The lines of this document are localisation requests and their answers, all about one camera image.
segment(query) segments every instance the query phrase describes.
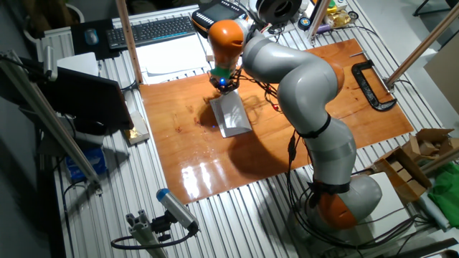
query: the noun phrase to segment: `wooden board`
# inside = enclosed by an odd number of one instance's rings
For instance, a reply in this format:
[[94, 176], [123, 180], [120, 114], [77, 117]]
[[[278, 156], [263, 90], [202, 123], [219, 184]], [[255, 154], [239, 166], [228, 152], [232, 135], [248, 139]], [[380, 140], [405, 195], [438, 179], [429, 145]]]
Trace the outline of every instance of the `wooden board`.
[[[361, 52], [355, 39], [308, 51], [344, 68], [344, 88], [326, 109], [351, 128], [358, 148], [413, 131], [398, 105], [381, 113], [366, 101], [351, 73], [353, 64], [366, 61], [362, 54], [349, 58]], [[381, 101], [392, 99], [373, 70], [364, 75]], [[141, 85], [167, 186], [185, 204], [287, 171], [293, 127], [256, 84], [242, 81], [239, 93], [253, 131], [223, 138], [209, 104], [218, 94], [208, 75]], [[294, 168], [308, 163], [303, 145], [296, 157]]]

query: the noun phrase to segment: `keyboard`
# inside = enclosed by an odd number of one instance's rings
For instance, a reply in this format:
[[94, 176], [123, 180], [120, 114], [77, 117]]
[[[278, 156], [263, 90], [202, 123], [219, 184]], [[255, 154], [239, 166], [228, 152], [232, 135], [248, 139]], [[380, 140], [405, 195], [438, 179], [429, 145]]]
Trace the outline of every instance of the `keyboard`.
[[[153, 21], [134, 25], [131, 28], [137, 47], [178, 39], [195, 33], [189, 16]], [[125, 49], [128, 47], [124, 39], [123, 28], [109, 29], [106, 34], [110, 49]]]

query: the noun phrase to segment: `metal pole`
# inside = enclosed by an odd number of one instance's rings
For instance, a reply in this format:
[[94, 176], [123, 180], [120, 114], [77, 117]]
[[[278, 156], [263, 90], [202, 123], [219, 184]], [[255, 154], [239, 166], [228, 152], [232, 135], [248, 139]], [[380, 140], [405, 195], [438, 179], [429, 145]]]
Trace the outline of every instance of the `metal pole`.
[[306, 37], [312, 45], [315, 44], [316, 32], [318, 30], [318, 27], [322, 24], [323, 18], [327, 13], [327, 8], [328, 5], [330, 5], [330, 2], [331, 0], [323, 0], [318, 7], [314, 7], [318, 8], [318, 11], [316, 13], [316, 17], [314, 17], [311, 27], [308, 30], [308, 36]]
[[136, 43], [134, 42], [131, 23], [129, 22], [129, 14], [128, 9], [126, 7], [126, 1], [116, 0], [116, 6], [118, 7], [118, 13], [120, 14], [121, 26], [123, 26], [124, 38], [126, 39], [126, 44], [128, 45], [129, 55], [131, 56], [131, 63], [134, 69], [134, 75], [136, 76], [136, 82], [137, 84], [141, 84], [141, 66], [138, 63]]
[[425, 50], [450, 26], [459, 16], [459, 4], [456, 4], [450, 13], [435, 27], [435, 29], [424, 39], [419, 46], [411, 53], [411, 55], [395, 70], [395, 72], [387, 79], [387, 88], [392, 89], [392, 85], [400, 76], [405, 73], [408, 68], [421, 56]]
[[[8, 52], [7, 57], [16, 62], [21, 62], [13, 51]], [[38, 114], [40, 120], [48, 127], [59, 144], [64, 148], [67, 154], [72, 157], [78, 168], [85, 174], [86, 178], [91, 183], [99, 185], [100, 180], [94, 168], [91, 166], [80, 147], [78, 147], [77, 143], [73, 140], [72, 136], [70, 136], [65, 129], [64, 125], [57, 119], [56, 112], [52, 109], [37, 84], [30, 82], [26, 72], [16, 64], [1, 60], [0, 69], [2, 69], [13, 82], [27, 103], [29, 103], [35, 113]]]

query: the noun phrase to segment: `black strap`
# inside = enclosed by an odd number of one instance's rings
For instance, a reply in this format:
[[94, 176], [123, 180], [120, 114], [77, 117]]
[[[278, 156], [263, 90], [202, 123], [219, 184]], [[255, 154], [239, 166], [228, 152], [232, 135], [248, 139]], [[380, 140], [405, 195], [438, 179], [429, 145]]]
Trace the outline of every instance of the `black strap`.
[[309, 189], [313, 194], [309, 199], [309, 207], [311, 209], [316, 207], [318, 202], [321, 200], [322, 193], [327, 193], [330, 195], [346, 193], [349, 191], [349, 184], [350, 183], [345, 183], [342, 185], [329, 185], [326, 183], [317, 182], [316, 180], [314, 180], [313, 183], [308, 183]]
[[309, 139], [309, 138], [317, 138], [325, 129], [327, 129], [327, 127], [330, 125], [330, 122], [331, 122], [331, 116], [330, 114], [328, 114], [328, 117], [327, 117], [327, 121], [325, 122], [325, 124], [323, 124], [323, 126], [317, 130], [316, 132], [309, 132], [309, 133], [306, 133], [306, 134], [302, 134], [300, 132], [297, 131], [298, 135], [302, 138], [305, 138], [305, 139]]

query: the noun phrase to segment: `screen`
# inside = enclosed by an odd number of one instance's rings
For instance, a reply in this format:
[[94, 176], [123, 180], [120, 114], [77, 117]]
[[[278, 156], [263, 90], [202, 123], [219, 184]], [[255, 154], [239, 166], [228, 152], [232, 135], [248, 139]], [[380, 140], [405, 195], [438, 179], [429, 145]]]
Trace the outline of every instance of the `screen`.
[[227, 7], [224, 7], [221, 4], [215, 4], [214, 6], [204, 11], [202, 14], [214, 20], [215, 22], [224, 19], [233, 19], [235, 15], [237, 15], [236, 12]]

